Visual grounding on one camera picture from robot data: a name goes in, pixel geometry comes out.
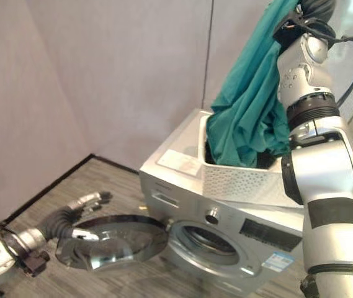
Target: washing machine door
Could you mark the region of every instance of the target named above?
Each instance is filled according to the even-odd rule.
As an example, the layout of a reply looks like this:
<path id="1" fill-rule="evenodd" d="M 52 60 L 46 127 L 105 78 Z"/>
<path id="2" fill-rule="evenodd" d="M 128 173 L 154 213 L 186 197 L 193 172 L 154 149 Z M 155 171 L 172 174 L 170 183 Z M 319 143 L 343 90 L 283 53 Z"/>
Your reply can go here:
<path id="1" fill-rule="evenodd" d="M 61 239 L 56 257 L 63 264 L 88 271 L 102 271 L 144 262 L 166 247 L 166 227 L 151 217 L 110 215 L 79 223 L 94 232 L 98 242 Z"/>

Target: sticker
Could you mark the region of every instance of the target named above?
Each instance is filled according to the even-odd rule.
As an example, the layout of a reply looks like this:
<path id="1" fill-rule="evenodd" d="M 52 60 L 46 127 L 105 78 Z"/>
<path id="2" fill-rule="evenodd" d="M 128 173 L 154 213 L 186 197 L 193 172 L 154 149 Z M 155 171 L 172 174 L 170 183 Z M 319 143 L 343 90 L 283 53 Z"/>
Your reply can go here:
<path id="1" fill-rule="evenodd" d="M 164 153 L 157 164 L 192 176 L 196 176 L 201 167 L 198 159 L 171 149 Z"/>
<path id="2" fill-rule="evenodd" d="M 295 259 L 290 255 L 275 252 L 271 255 L 270 258 L 266 260 L 266 262 L 262 264 L 262 266 L 274 270 L 276 272 L 281 272 L 289 265 L 291 265 L 294 261 Z"/>

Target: white laundry basket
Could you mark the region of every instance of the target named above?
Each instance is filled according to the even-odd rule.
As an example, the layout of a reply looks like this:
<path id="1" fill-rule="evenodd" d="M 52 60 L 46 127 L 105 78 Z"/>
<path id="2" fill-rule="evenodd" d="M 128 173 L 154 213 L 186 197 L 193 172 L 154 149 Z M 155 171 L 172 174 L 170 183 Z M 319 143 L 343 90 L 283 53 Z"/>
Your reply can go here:
<path id="1" fill-rule="evenodd" d="M 219 166 L 205 162 L 207 120 L 200 120 L 199 160 L 202 164 L 203 195 L 211 199 L 301 208 L 285 195 L 281 159 L 269 169 Z"/>

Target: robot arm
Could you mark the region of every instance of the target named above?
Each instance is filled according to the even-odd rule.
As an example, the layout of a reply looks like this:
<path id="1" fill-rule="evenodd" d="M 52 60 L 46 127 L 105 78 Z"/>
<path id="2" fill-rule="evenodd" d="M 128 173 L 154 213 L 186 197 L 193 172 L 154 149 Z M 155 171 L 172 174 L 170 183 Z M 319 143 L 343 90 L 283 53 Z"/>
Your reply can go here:
<path id="1" fill-rule="evenodd" d="M 353 297 L 353 140 L 323 65 L 327 52 L 326 40 L 304 33 L 277 62 L 292 150 L 282 158 L 282 174 L 288 197 L 305 207 L 309 276 L 302 291 L 307 297 Z"/>
<path id="2" fill-rule="evenodd" d="M 70 202 L 54 211 L 35 228 L 21 233 L 7 233 L 0 240 L 0 284 L 14 274 L 17 267 L 22 267 L 26 274 L 36 276 L 46 268 L 49 255 L 38 252 L 52 238 L 78 238 L 87 241 L 98 241 L 99 237 L 87 230 L 74 228 L 73 223 L 83 213 L 100 209 L 111 199 L 109 192 L 95 192 Z"/>

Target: teal cloth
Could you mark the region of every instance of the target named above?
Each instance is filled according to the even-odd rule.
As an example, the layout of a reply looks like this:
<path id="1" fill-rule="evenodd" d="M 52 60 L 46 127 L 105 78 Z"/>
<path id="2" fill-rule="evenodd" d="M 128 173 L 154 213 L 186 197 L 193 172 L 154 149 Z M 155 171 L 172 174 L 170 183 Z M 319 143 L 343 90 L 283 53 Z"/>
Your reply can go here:
<path id="1" fill-rule="evenodd" d="M 218 165 L 255 168 L 258 152 L 289 151 L 287 116 L 277 100 L 280 45 L 272 34 L 297 2 L 269 4 L 211 106 L 207 137 Z"/>

